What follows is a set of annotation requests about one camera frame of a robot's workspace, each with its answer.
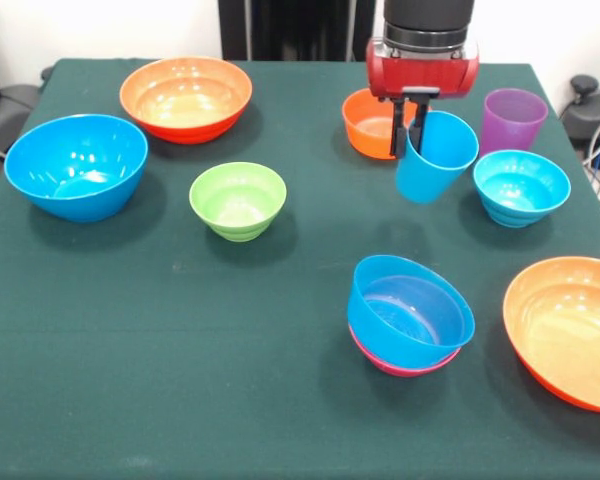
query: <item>bowl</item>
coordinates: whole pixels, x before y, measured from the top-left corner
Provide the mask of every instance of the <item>bowl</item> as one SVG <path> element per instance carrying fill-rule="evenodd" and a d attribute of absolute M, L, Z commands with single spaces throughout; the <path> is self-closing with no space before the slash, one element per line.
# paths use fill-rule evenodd
<path fill-rule="evenodd" d="M 500 150 L 482 157 L 473 180 L 491 219 L 522 228 L 539 221 L 569 198 L 571 183 L 555 163 L 535 153 Z"/>
<path fill-rule="evenodd" d="M 600 259 L 531 265 L 509 285 L 503 316 L 514 350 L 540 384 L 600 412 Z"/>
<path fill-rule="evenodd" d="M 416 104 L 405 102 L 404 123 L 409 125 Z M 378 160 L 395 160 L 391 150 L 393 104 L 380 102 L 368 88 L 352 93 L 342 104 L 342 116 L 349 143 L 358 152 Z"/>
<path fill-rule="evenodd" d="M 7 180 L 34 205 L 73 222 L 119 212 L 142 177 L 147 139 L 126 120 L 73 115 L 20 137 L 4 162 Z"/>
<path fill-rule="evenodd" d="M 232 242 L 253 240 L 271 224 L 287 187 L 264 165 L 232 162 L 203 172 L 191 184 L 189 203 L 214 232 Z"/>
<path fill-rule="evenodd" d="M 369 361 L 379 370 L 387 373 L 389 375 L 393 375 L 395 377 L 419 377 L 420 375 L 426 375 L 427 373 L 435 372 L 436 370 L 441 369 L 446 364 L 448 364 L 451 360 L 456 358 L 460 349 L 457 349 L 448 357 L 444 358 L 440 363 L 433 365 L 428 368 L 400 368 L 394 365 L 391 365 L 384 360 L 373 355 L 369 350 L 364 348 L 364 345 L 360 343 L 360 340 L 356 338 L 356 335 L 353 333 L 351 326 L 349 326 L 349 333 L 351 333 L 351 338 L 355 342 L 356 346 L 360 349 L 360 351 L 364 354 L 365 357 L 369 359 Z"/>
<path fill-rule="evenodd" d="M 251 92 L 248 75 L 232 63 L 207 57 L 169 58 L 129 75 L 120 88 L 120 103 L 152 135 L 196 144 L 229 130 Z"/>
<path fill-rule="evenodd" d="M 395 367 L 432 367 L 473 337 L 471 308 L 428 268 L 392 255 L 363 259 L 353 273 L 347 309 L 356 338 Z"/>

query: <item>green bowl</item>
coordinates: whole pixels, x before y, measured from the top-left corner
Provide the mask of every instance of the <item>green bowl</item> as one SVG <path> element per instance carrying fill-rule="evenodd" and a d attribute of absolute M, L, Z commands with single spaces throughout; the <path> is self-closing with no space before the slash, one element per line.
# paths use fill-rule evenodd
<path fill-rule="evenodd" d="M 214 232 L 231 242 L 253 240 L 271 224 L 287 197 L 276 172 L 248 162 L 223 163 L 191 184 L 191 208 Z"/>

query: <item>orange bowl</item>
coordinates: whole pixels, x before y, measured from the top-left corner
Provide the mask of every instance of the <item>orange bowl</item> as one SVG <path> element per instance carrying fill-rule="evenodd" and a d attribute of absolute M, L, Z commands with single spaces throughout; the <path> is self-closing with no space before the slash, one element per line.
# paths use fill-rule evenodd
<path fill-rule="evenodd" d="M 409 125 L 416 114 L 416 104 L 404 105 L 404 123 Z M 391 150 L 393 104 L 380 102 L 368 88 L 352 93 L 342 104 L 342 116 L 349 143 L 358 152 L 378 160 L 395 160 Z"/>
<path fill-rule="evenodd" d="M 251 98 L 248 75 L 217 58 L 158 60 L 129 75 L 120 103 L 149 133 L 173 143 L 204 143 L 240 118 Z"/>
<path fill-rule="evenodd" d="M 600 412 L 600 260 L 531 265 L 509 285 L 503 315 L 531 374 L 563 400 Z"/>

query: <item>cup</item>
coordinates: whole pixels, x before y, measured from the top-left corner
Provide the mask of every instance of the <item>cup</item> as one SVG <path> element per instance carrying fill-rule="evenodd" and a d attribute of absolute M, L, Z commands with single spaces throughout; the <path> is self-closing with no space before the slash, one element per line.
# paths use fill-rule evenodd
<path fill-rule="evenodd" d="M 418 153 L 407 135 L 407 152 L 398 163 L 398 191 L 415 203 L 436 200 L 478 156 L 478 138 L 460 117 L 427 114 Z"/>
<path fill-rule="evenodd" d="M 495 150 L 529 150 L 549 108 L 535 93 L 502 88 L 484 101 L 480 156 Z"/>

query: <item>white wall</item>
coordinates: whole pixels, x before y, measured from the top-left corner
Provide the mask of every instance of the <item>white wall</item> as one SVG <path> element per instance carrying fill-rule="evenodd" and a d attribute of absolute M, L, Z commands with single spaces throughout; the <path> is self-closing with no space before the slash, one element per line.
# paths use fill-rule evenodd
<path fill-rule="evenodd" d="M 483 62 L 531 63 L 557 110 L 569 78 L 600 80 L 600 0 L 476 0 Z M 374 34 L 382 34 L 383 0 Z M 0 0 L 0 85 L 39 81 L 58 58 L 221 56 L 217 0 Z"/>
<path fill-rule="evenodd" d="M 374 35 L 382 35 L 383 4 L 376 5 Z M 562 110 L 572 98 L 573 75 L 588 73 L 600 80 L 600 0 L 578 5 L 567 0 L 476 0 L 470 35 L 478 42 L 480 60 L 530 63 L 554 108 Z"/>
<path fill-rule="evenodd" d="M 216 0 L 0 0 L 0 86 L 61 57 L 222 56 Z"/>

